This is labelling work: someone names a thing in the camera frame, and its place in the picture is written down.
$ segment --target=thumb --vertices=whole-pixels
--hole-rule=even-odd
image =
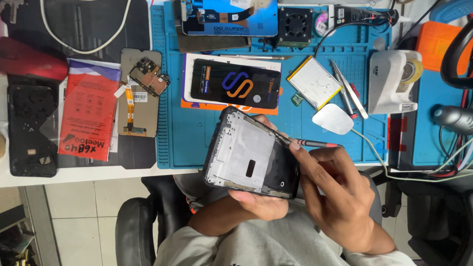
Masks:
[[[250,207],[256,203],[256,198],[250,192],[229,190],[228,193],[232,198],[240,202],[240,205],[242,205],[243,207]]]

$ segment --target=replacement lcd screen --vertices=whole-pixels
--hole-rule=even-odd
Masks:
[[[281,73],[204,59],[194,61],[191,96],[195,99],[275,109]]]
[[[211,186],[294,198],[299,162],[290,141],[235,107],[220,115],[204,164]]]

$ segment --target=phone screen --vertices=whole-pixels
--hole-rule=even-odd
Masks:
[[[278,71],[196,59],[191,96],[207,101],[275,109],[280,82],[281,73]]]

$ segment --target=chair armrest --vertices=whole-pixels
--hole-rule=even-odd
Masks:
[[[122,204],[115,227],[118,266],[153,266],[156,260],[153,244],[155,219],[148,199],[133,198]]]

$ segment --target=orange box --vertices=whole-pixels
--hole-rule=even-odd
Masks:
[[[282,87],[279,87],[279,96],[282,95]],[[204,109],[204,110],[215,110],[221,111],[228,106],[234,106],[238,108],[240,111],[245,113],[252,113],[252,114],[263,114],[263,115],[278,115],[279,106],[275,109],[263,109],[263,108],[256,108],[250,106],[243,106],[243,105],[233,105],[233,104],[205,104],[205,103],[193,103],[187,102],[183,98],[181,98],[181,107],[184,108],[196,108],[196,109]]]
[[[422,55],[424,69],[440,72],[445,52],[461,29],[461,27],[434,21],[428,21],[420,27],[415,50]],[[466,73],[472,48],[473,40],[467,45],[460,56],[456,69],[458,75]]]

